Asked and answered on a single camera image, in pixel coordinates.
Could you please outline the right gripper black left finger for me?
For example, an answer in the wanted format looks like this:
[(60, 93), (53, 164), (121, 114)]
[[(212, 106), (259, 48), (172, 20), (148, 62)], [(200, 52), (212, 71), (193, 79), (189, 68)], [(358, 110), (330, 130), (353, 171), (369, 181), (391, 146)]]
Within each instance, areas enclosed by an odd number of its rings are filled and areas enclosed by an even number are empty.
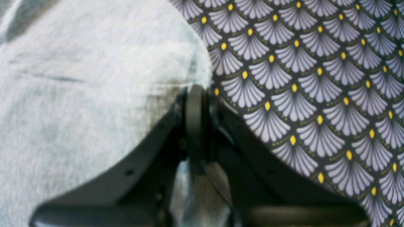
[(174, 227), (170, 212), (178, 165), (204, 148), (206, 91), (185, 88), (124, 159), (33, 212), (31, 227)]

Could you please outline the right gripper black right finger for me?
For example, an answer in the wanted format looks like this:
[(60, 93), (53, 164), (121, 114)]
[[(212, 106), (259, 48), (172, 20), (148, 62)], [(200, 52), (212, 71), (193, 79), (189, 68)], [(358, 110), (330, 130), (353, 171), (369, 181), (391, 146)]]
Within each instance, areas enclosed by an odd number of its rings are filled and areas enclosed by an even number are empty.
[(209, 160), (227, 176), (229, 227), (368, 227), (365, 210), (279, 160), (228, 108), (208, 105)]

